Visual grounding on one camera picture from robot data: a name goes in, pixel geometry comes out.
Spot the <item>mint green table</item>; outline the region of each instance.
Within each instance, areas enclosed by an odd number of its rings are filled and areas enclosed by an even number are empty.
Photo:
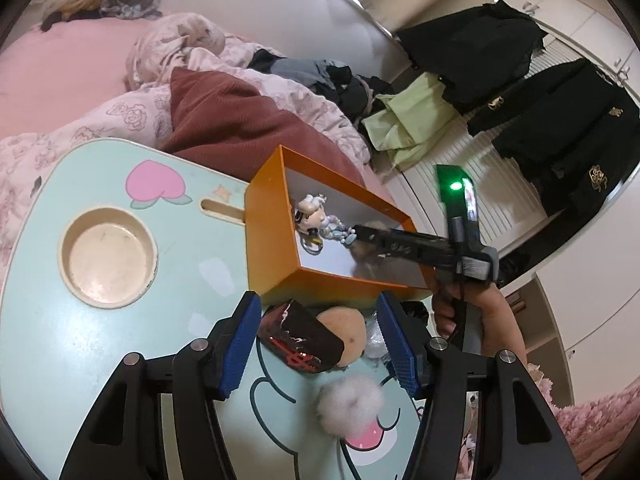
[[[154,171],[177,172],[182,197],[166,192],[163,198],[162,189],[156,190],[158,200],[137,191],[130,195],[127,177],[148,160],[153,163],[145,167]],[[49,479],[59,478],[80,425],[125,354],[175,353],[235,308],[248,288],[244,228],[205,216],[198,204],[215,193],[242,207],[245,188],[244,182],[117,139],[79,146],[44,184],[2,296],[0,397],[16,436]],[[158,245],[152,285],[116,310],[79,301],[56,260],[66,225],[100,205],[131,211]],[[359,360],[346,372],[302,376],[261,350],[252,352],[240,388],[217,405],[239,480],[352,479],[349,462],[363,480],[402,478],[418,415],[384,367]],[[320,430],[314,400],[322,383],[355,372],[383,383],[386,404],[379,424],[352,447],[341,447]]]

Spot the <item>metal bolt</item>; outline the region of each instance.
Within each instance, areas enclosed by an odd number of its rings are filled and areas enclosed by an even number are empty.
[[[441,337],[432,337],[431,341],[429,341],[429,346],[434,350],[446,350],[449,343],[447,340]]]
[[[207,346],[209,346],[209,341],[203,337],[199,337],[191,341],[191,350],[195,350],[196,352],[202,352]]]
[[[500,361],[505,363],[514,363],[517,359],[516,354],[514,354],[511,350],[500,350],[498,354],[500,356]]]
[[[138,361],[140,361],[140,354],[138,352],[130,352],[124,356],[122,361],[127,366],[133,366],[134,364],[137,364]]]

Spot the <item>light green towel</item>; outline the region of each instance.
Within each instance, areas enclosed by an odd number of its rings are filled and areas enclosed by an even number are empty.
[[[400,170],[410,168],[444,133],[443,126],[458,113],[442,98],[444,85],[424,73],[398,95],[379,95],[385,110],[362,121],[374,147],[387,151]]]

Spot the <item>maroon cloth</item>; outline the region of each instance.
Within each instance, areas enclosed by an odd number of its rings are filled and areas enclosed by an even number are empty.
[[[162,151],[241,180],[250,181],[282,144],[364,186],[331,140],[229,74],[175,68],[171,120],[174,134]]]

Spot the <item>blue gripper pad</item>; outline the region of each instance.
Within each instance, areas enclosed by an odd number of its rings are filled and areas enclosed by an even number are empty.
[[[411,350],[409,342],[404,336],[396,319],[397,309],[400,309],[398,316],[405,316],[402,306],[392,292],[385,291],[378,295],[376,301],[376,311],[378,313],[378,324],[385,339],[386,349],[394,365],[398,382],[411,397],[417,397],[420,392],[417,370],[415,366],[415,354]]]
[[[260,296],[255,292],[247,291],[226,327],[226,330],[236,328],[222,361],[222,377],[218,390],[225,399],[228,399],[231,392],[240,385],[246,362],[254,347],[261,317]]]

